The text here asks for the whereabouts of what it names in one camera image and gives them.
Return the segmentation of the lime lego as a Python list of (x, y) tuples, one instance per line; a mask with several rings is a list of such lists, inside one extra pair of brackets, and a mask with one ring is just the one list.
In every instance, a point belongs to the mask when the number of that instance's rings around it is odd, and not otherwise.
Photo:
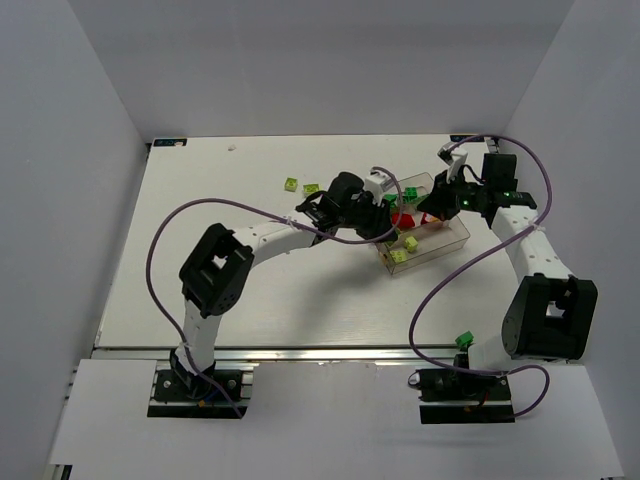
[(408, 252), (414, 252), (417, 250), (419, 243), (413, 236), (408, 236), (405, 238), (403, 246)]

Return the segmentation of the green and red lego stack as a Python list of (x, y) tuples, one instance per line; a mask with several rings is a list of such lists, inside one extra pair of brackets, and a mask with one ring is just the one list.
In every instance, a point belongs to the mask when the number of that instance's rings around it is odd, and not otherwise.
[(415, 227), (415, 221), (412, 215), (406, 213), (393, 213), (391, 216), (392, 224), (399, 230), (406, 231)]

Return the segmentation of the lime 2x2 lego brick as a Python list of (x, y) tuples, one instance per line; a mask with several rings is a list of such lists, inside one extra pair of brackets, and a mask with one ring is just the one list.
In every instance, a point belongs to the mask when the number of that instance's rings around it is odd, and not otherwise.
[(389, 254), (395, 264), (404, 263), (408, 260), (407, 253), (404, 250), (391, 250)]

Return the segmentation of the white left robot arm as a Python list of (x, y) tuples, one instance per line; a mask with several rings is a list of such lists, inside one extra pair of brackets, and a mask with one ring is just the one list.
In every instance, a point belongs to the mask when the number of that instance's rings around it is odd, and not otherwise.
[(395, 240), (384, 195), (396, 185), (380, 167), (364, 179), (342, 172), (328, 190), (307, 197), (283, 217), (237, 231), (211, 225), (179, 272), (185, 300), (185, 339), (176, 352), (180, 365), (194, 374), (214, 364), (222, 315), (239, 301), (252, 268), (336, 240), (341, 229), (353, 230), (361, 242)]

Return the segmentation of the green 2x2 lego brick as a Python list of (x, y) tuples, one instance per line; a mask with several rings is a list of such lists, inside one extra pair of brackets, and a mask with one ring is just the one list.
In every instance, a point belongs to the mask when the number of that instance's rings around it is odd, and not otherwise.
[(416, 187), (406, 187), (403, 191), (403, 200), (411, 203), (419, 198), (419, 193)]

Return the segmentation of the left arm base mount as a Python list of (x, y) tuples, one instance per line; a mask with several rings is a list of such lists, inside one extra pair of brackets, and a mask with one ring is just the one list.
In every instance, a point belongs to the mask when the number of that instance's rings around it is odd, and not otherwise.
[(219, 369), (214, 365), (205, 370), (204, 374), (216, 381), (221, 389), (199, 376), (188, 386), (169, 364), (157, 366), (147, 417), (239, 420), (240, 417), (223, 392), (230, 397), (241, 415), (244, 415), (251, 397), (250, 372), (235, 368)]

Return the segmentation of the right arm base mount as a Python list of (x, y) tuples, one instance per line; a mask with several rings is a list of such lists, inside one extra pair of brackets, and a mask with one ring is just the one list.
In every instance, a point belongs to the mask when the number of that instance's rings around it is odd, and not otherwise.
[(425, 368), (412, 373), (407, 384), (419, 393), (419, 413), (423, 425), (515, 422), (511, 390), (505, 376)]

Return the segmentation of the green curved lego brick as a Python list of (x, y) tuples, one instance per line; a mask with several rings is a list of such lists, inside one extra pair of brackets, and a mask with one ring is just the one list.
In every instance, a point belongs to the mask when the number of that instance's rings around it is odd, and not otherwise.
[(387, 201), (391, 207), (394, 207), (397, 205), (396, 195), (385, 195), (384, 200)]

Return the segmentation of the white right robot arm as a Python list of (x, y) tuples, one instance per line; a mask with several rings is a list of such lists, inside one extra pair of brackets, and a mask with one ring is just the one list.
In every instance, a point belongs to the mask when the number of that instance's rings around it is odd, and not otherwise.
[(485, 155), (480, 178), (469, 182), (464, 149), (442, 149), (438, 155), (447, 168), (435, 177), (419, 210), (440, 220), (461, 211), (480, 214), (503, 243), (519, 283), (500, 332), (468, 348), (469, 369), (511, 371), (529, 363), (581, 359), (598, 291), (593, 281), (576, 277), (564, 265), (538, 225), (535, 200), (517, 188), (516, 156)]

